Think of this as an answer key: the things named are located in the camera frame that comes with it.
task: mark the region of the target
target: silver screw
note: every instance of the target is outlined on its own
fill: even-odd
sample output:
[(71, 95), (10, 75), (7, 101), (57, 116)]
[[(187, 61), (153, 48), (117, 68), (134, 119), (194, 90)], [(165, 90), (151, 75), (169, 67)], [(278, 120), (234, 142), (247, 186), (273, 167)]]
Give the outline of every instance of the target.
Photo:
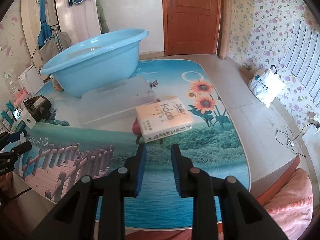
[(197, 167), (192, 167), (192, 168), (190, 169), (190, 172), (191, 172), (192, 174), (198, 174), (198, 173), (200, 173), (200, 169), (197, 168)]
[(236, 183), (237, 179), (234, 176), (228, 176), (227, 177), (227, 182), (230, 183)]
[(127, 169), (126, 167), (120, 167), (120, 168), (118, 169), (118, 172), (119, 172), (120, 174), (125, 174), (125, 173), (127, 173), (127, 171), (128, 171), (128, 169)]
[(87, 183), (87, 182), (89, 182), (90, 180), (91, 180), (90, 176), (83, 176), (83, 177), (81, 178), (81, 181), (82, 181), (83, 183)]

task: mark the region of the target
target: floral wallpaper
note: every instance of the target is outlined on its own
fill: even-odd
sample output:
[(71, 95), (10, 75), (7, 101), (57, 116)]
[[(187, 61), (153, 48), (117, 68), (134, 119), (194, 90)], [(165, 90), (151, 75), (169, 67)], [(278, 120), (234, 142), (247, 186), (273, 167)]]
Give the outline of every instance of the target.
[(12, 99), (4, 83), (3, 73), (19, 76), (31, 65), (31, 56), (21, 22), (20, 0), (15, 0), (0, 23), (0, 44), (7, 47), (0, 51), (0, 110)]
[(287, 86), (278, 99), (302, 128), (310, 111), (319, 113), (310, 94), (282, 61), (289, 46), (294, 19), (320, 32), (302, 0), (232, 0), (229, 57), (253, 71), (277, 65)]

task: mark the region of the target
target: baseboard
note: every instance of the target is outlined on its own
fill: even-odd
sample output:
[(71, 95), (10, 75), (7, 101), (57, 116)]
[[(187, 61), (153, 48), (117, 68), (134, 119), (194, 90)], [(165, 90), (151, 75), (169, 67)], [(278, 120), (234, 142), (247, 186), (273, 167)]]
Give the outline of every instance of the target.
[(148, 59), (148, 58), (154, 58), (154, 57), (163, 57), (164, 56), (164, 51), (148, 51), (148, 52), (143, 52), (139, 54), (139, 60), (142, 59)]

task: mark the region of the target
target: wooden door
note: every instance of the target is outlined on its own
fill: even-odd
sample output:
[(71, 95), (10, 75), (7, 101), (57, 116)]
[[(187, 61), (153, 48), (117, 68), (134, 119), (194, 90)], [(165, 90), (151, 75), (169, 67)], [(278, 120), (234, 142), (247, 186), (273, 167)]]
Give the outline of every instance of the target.
[(216, 54), (221, 0), (163, 0), (166, 55)]

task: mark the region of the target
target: blue printed tabletop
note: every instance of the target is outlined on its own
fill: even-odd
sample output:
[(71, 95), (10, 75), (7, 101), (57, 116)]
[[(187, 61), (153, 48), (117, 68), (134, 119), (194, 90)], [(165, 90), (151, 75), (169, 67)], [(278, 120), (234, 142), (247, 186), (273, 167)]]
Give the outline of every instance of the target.
[[(178, 97), (190, 111), (194, 125), (189, 131), (146, 144), (142, 189), (137, 198), (125, 198), (125, 225), (148, 229), (191, 227), (192, 198), (181, 199), (176, 191), (171, 145), (178, 143), (182, 155), (211, 176), (224, 179), (233, 175), (249, 188), (245, 153), (225, 106), (198, 63), (145, 60), (139, 62), (132, 77), (137, 75), (143, 75), (157, 99)], [(23, 155), (24, 180), (55, 202), (78, 177), (91, 174), (97, 178), (121, 167), (143, 142), (135, 117), (85, 129), (77, 119), (80, 98), (55, 92), (51, 82), (39, 94), (51, 101), (51, 117), (27, 129), (33, 148)], [(221, 220), (219, 208), (217, 217)]]

